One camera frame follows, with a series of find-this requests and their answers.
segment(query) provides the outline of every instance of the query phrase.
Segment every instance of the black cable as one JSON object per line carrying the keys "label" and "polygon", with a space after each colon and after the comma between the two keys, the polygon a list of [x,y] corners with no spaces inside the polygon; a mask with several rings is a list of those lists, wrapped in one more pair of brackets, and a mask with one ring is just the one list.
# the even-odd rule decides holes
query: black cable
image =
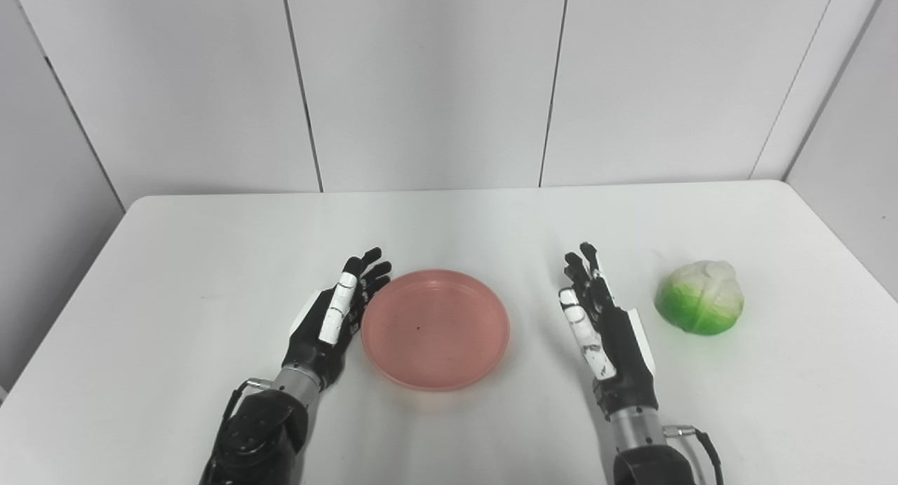
{"label": "black cable", "polygon": [[708,436],[708,433],[699,430],[695,430],[695,437],[699,440],[699,443],[705,447],[705,452],[708,453],[711,465],[714,466],[715,481],[718,482],[718,485],[724,485],[724,472],[723,469],[721,469],[721,456],[718,456],[718,451],[714,448],[714,444],[711,443],[711,437]]}

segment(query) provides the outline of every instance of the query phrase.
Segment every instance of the white wall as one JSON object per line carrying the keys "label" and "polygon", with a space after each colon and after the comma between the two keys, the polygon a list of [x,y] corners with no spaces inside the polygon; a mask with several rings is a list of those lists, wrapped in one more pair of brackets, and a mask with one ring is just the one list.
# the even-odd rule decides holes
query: white wall
{"label": "white wall", "polygon": [[8,389],[122,210],[14,0],[0,0],[0,386]]}
{"label": "white wall", "polygon": [[125,206],[317,191],[283,0],[20,0]]}
{"label": "white wall", "polygon": [[289,0],[325,190],[535,187],[564,0]]}
{"label": "white wall", "polygon": [[[872,1],[833,0],[827,15],[856,31]],[[796,96],[792,107],[793,80],[818,66],[834,74],[850,46],[843,25],[822,24],[828,5],[570,0],[543,184],[750,178],[774,124],[806,126],[819,104]],[[825,49],[805,67],[815,37]],[[830,80],[802,82],[822,96]],[[766,178],[782,177],[797,146]]]}
{"label": "white wall", "polygon": [[[22,0],[113,184],[318,188],[285,0]],[[780,178],[873,0],[288,0],[324,190]]]}
{"label": "white wall", "polygon": [[789,183],[898,297],[898,0],[882,0]]}

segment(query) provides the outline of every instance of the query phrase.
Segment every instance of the white fingertip pad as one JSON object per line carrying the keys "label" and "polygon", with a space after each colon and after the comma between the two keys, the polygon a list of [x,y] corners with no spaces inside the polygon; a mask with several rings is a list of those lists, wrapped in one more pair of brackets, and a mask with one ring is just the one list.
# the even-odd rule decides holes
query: white fingertip pad
{"label": "white fingertip pad", "polygon": [[324,313],[324,322],[321,322],[321,332],[318,339],[331,345],[337,344],[337,338],[340,337],[340,328],[343,327],[343,313],[336,308],[328,308],[328,312]]}
{"label": "white fingertip pad", "polygon": [[299,328],[299,324],[301,324],[302,321],[304,321],[305,317],[309,314],[309,312],[311,312],[311,307],[314,306],[315,300],[318,300],[318,296],[321,295],[322,292],[324,291],[316,290],[315,292],[311,293],[311,297],[306,300],[305,304],[302,306],[302,309],[299,310],[299,314],[296,315],[296,319],[293,321],[293,325],[290,326],[290,334],[296,332],[296,329]]}
{"label": "white fingertip pad", "polygon": [[574,293],[574,289],[565,288],[561,292],[558,293],[558,300],[564,306],[568,306],[570,304],[580,304],[580,299],[577,299],[577,294]]}
{"label": "white fingertip pad", "polygon": [[577,296],[573,290],[563,290],[558,293],[558,299],[567,306],[564,316],[568,319],[574,338],[580,346],[583,357],[586,358],[589,368],[599,380],[607,380],[617,374],[615,365],[612,364],[605,348],[602,346],[602,336],[593,328],[593,324],[587,318],[587,312],[577,304]]}
{"label": "white fingertip pad", "polygon": [[340,275],[340,281],[334,287],[333,297],[330,299],[328,311],[324,313],[324,322],[321,322],[321,332],[318,339],[334,345],[340,337],[340,327],[343,326],[343,318],[349,312],[352,296],[356,293],[358,278],[351,273]]}
{"label": "white fingertip pad", "polygon": [[629,325],[633,328],[633,335],[639,344],[639,352],[642,354],[642,361],[648,372],[655,376],[655,358],[652,357],[652,350],[648,347],[648,338],[645,337],[645,329],[642,328],[642,321],[639,319],[639,312],[636,308],[628,310],[626,315],[629,317]]}

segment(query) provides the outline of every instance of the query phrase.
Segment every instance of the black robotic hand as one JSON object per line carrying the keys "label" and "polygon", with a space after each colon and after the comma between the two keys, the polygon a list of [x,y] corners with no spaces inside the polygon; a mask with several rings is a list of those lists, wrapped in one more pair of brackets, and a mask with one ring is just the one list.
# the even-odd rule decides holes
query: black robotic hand
{"label": "black robotic hand", "polygon": [[[336,382],[369,300],[389,283],[391,265],[381,248],[350,258],[336,286],[319,293],[290,335],[274,380],[251,378],[231,395],[201,485],[288,485],[301,475],[301,454],[310,437],[311,405]],[[261,390],[243,398],[243,391]]]}
{"label": "black robotic hand", "polygon": [[389,262],[371,267],[380,258],[381,248],[373,248],[362,258],[346,261],[340,281],[318,294],[302,323],[290,335],[282,366],[294,364],[317,374],[321,390],[336,382],[343,371],[346,349],[362,324],[368,302],[390,281]]}

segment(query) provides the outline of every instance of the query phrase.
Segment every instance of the green cabbage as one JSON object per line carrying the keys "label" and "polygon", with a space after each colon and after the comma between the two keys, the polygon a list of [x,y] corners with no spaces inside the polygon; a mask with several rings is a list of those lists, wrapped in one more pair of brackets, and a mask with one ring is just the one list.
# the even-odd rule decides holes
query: green cabbage
{"label": "green cabbage", "polygon": [[742,314],[744,297],[728,262],[703,260],[684,265],[665,278],[655,307],[686,332],[721,334]]}

